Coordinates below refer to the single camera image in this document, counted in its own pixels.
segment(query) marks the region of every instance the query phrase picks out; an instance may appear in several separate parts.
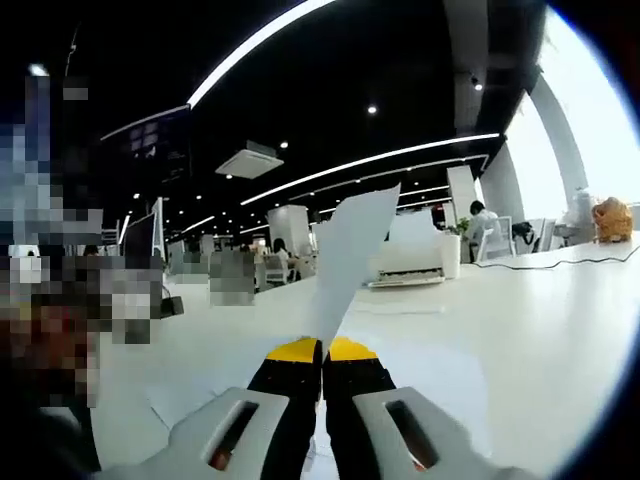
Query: black ceiling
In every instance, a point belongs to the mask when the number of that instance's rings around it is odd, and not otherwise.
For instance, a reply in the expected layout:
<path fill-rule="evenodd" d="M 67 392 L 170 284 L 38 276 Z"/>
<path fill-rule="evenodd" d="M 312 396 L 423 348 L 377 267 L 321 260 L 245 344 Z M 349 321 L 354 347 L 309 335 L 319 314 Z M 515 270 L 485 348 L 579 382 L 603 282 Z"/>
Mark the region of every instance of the black ceiling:
<path fill-rule="evenodd" d="M 35 20 L 14 67 L 42 62 L 64 72 L 78 22 L 69 74 L 88 80 L 89 102 L 74 120 L 88 143 L 113 129 L 177 107 L 235 47 L 300 0 L 129 5 L 91 10 L 49 7 Z M 456 0 L 458 5 L 463 0 Z M 475 127 L 456 131 L 454 77 L 468 74 L 452 54 L 448 16 L 440 1 L 338 0 L 285 28 L 232 69 L 190 114 L 191 177 L 158 189 L 127 174 L 130 163 L 100 162 L 89 188 L 100 191 L 105 221 L 144 211 L 134 192 L 170 200 L 170 230 L 227 212 L 231 231 L 256 225 L 274 204 L 348 180 L 447 158 L 493 155 L 502 138 L 440 147 L 380 160 L 279 192 L 250 206 L 240 201 L 297 178 L 387 151 L 460 135 L 502 133 L 533 70 L 544 5 L 487 0 L 486 85 Z M 375 104 L 378 113 L 367 114 Z M 284 166 L 255 180 L 226 180 L 215 169 L 247 140 L 276 148 Z M 282 141 L 289 143 L 279 149 Z M 482 161 L 469 162 L 477 174 Z M 446 184 L 446 166 L 403 171 L 296 200 L 313 210 L 337 199 L 403 181 L 403 191 Z M 99 189 L 102 182 L 108 188 Z M 427 198 L 438 198 L 433 192 Z M 216 221 L 207 224 L 212 229 Z"/>

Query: cable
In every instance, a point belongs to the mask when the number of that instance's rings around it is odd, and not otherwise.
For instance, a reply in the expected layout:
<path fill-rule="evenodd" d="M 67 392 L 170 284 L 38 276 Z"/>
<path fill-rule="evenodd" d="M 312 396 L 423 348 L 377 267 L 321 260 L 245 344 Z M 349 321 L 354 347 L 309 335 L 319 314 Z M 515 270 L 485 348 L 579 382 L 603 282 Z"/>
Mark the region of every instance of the cable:
<path fill-rule="evenodd" d="M 636 248 L 631 250 L 631 252 L 625 258 L 622 258 L 622 259 L 615 258 L 615 257 L 607 257 L 607 258 L 601 258 L 599 260 L 594 260 L 592 258 L 583 258 L 582 260 L 559 260 L 553 265 L 549 265 L 546 267 L 511 267 L 509 265 L 504 265 L 502 263 L 494 263 L 491 265 L 479 265 L 477 263 L 472 263 L 472 265 L 475 265 L 478 268 L 503 267 L 503 268 L 508 268 L 509 270 L 552 270 L 556 268 L 558 265 L 560 265 L 561 263 L 568 263 L 569 265 L 577 265 L 579 263 L 602 263 L 602 262 L 608 262 L 608 261 L 624 263 L 627 260 L 629 260 L 631 256 L 634 253 L 636 253 L 639 249 L 640 249 L 640 245 L 638 245 Z"/>

